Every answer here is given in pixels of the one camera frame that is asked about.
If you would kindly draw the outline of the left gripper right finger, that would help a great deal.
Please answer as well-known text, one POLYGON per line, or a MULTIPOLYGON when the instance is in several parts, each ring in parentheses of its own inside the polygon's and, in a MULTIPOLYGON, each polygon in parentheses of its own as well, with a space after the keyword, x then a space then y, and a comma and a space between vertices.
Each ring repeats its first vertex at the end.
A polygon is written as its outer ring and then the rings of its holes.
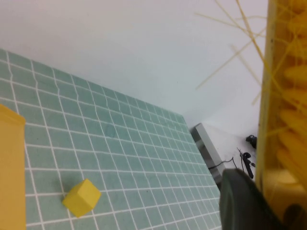
POLYGON ((284 213, 284 224, 288 230, 303 230, 304 209, 298 204, 290 205, 284 213))

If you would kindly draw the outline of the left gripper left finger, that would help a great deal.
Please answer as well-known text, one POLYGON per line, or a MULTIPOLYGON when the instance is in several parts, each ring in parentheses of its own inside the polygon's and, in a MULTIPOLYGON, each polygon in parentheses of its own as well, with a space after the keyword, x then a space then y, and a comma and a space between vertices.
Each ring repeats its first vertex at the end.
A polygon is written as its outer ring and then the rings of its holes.
POLYGON ((220 190, 223 230, 289 230, 269 207, 255 183, 242 170, 223 171, 220 190))

